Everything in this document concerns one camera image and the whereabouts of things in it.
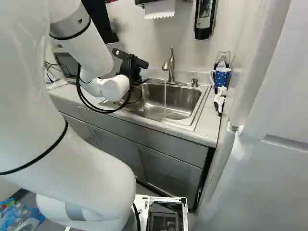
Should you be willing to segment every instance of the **blue mug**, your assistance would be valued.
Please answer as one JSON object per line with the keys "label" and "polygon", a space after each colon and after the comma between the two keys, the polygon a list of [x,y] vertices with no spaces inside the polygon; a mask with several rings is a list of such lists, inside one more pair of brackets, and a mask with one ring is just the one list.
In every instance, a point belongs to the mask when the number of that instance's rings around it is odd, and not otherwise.
{"label": "blue mug", "polygon": [[218,87],[228,87],[230,75],[231,69],[225,67],[218,67],[215,71],[211,71],[211,82],[214,85],[215,94],[217,94]]}

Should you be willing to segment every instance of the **stainless steel sink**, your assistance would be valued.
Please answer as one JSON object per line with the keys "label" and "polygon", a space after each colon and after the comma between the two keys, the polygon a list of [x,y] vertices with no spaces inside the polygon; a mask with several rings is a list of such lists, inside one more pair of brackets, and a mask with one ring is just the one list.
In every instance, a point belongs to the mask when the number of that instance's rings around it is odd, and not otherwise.
{"label": "stainless steel sink", "polygon": [[[139,85],[139,89],[136,87],[129,102],[137,102],[128,104],[122,111],[194,130],[193,124],[196,124],[204,106],[208,86],[200,85],[192,88],[190,85],[185,87],[166,85],[165,103],[165,85],[159,81],[161,80],[149,79],[146,83]],[[103,101],[100,105],[117,108],[122,102]]]}

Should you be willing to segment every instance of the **white wall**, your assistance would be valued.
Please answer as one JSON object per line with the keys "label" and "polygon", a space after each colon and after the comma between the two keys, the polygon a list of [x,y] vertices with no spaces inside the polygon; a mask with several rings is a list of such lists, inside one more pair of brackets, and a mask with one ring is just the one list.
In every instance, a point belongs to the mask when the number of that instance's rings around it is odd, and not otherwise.
{"label": "white wall", "polygon": [[125,50],[161,68],[169,58],[169,47],[175,49],[176,69],[210,70],[218,51],[230,50],[235,54],[247,15],[247,0],[219,0],[217,25],[209,40],[194,39],[194,4],[177,0],[176,14],[172,18],[144,20],[144,9],[134,0],[119,0],[107,5],[109,17],[116,19],[118,32]]}

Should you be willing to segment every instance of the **black wall-mounted dispenser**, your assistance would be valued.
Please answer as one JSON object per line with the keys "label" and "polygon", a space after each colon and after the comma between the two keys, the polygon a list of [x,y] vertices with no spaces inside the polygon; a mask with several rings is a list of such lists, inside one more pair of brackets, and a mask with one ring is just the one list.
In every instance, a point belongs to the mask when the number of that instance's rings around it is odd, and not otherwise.
{"label": "black wall-mounted dispenser", "polygon": [[218,0],[197,0],[194,33],[198,40],[208,39],[215,27]]}

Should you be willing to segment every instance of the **cabinet door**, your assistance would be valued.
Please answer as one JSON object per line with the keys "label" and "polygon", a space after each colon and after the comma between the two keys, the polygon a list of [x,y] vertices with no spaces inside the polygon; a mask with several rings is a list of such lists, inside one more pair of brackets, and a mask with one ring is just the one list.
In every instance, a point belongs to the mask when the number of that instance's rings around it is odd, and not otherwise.
{"label": "cabinet door", "polygon": [[191,208],[202,169],[141,145],[138,149],[147,183],[174,196],[187,197]]}
{"label": "cabinet door", "polygon": [[80,136],[82,139],[86,140],[91,137],[90,130],[87,127],[85,122],[82,122],[78,119],[70,117],[69,115],[61,113],[64,119],[67,120],[69,126]]}
{"label": "cabinet door", "polygon": [[96,137],[91,133],[90,128],[85,122],[75,119],[69,115],[61,113],[64,119],[67,120],[69,126],[80,136],[83,140],[99,149]]}
{"label": "cabinet door", "polygon": [[91,125],[89,128],[95,133],[101,150],[123,161],[138,180],[144,181],[140,154],[134,142]]}

